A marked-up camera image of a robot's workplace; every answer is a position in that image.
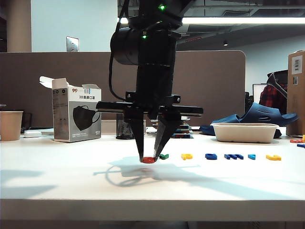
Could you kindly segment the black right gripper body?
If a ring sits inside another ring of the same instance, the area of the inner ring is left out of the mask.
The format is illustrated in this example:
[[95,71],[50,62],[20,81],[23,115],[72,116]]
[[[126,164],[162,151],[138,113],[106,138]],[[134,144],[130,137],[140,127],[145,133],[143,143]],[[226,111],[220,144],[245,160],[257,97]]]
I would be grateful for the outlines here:
[[180,119],[181,115],[201,116],[203,108],[178,105],[181,97],[172,95],[173,66],[139,65],[136,91],[126,92],[125,102],[103,102],[96,105],[100,112],[124,113],[126,119],[142,119],[147,114],[150,119],[164,117]]

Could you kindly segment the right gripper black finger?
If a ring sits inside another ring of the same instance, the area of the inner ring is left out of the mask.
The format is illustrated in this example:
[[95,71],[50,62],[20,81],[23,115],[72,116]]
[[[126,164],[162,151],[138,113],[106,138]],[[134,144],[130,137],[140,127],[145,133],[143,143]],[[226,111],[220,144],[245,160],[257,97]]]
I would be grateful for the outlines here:
[[131,126],[140,160],[143,159],[144,151],[144,126],[143,111],[124,111],[124,120]]
[[159,158],[164,146],[180,125],[180,113],[166,113],[158,116],[158,129],[154,144],[154,160]]

